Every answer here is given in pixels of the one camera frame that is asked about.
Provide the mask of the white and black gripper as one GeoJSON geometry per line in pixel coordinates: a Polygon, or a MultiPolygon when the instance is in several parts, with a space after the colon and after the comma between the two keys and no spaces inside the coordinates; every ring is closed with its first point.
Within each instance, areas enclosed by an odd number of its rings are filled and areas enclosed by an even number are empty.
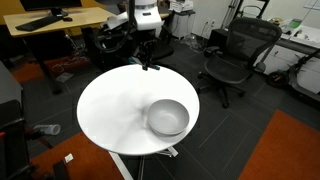
{"type": "Polygon", "coordinates": [[[152,60],[155,45],[155,30],[162,25],[161,17],[157,8],[136,9],[134,14],[136,29],[134,33],[134,48],[139,49],[139,59],[142,69],[147,69],[152,60]]]}

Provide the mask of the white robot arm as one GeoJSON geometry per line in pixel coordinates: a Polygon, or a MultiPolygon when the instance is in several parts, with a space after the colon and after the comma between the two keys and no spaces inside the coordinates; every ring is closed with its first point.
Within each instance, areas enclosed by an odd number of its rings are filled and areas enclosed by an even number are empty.
{"type": "Polygon", "coordinates": [[[128,20],[137,42],[133,59],[143,70],[153,68],[151,55],[155,49],[155,31],[162,23],[157,0],[128,0],[128,20]]]}

